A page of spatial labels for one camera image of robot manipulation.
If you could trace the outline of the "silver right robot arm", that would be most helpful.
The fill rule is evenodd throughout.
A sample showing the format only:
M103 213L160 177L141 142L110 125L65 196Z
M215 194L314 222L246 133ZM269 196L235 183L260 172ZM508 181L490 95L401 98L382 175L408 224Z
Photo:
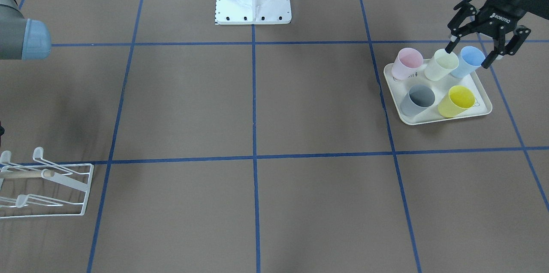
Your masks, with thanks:
M41 60L51 53L51 35L38 20L25 18L16 0L0 0L0 59Z

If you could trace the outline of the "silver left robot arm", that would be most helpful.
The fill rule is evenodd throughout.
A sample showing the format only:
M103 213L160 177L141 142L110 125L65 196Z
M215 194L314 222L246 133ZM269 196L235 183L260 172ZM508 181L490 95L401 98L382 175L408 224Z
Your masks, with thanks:
M455 5L456 15L449 21L450 42L445 52L452 52L461 38L479 33L492 38L494 48L483 60L489 66L505 55L515 55L531 30L519 25L527 13L549 18L549 0L462 0Z

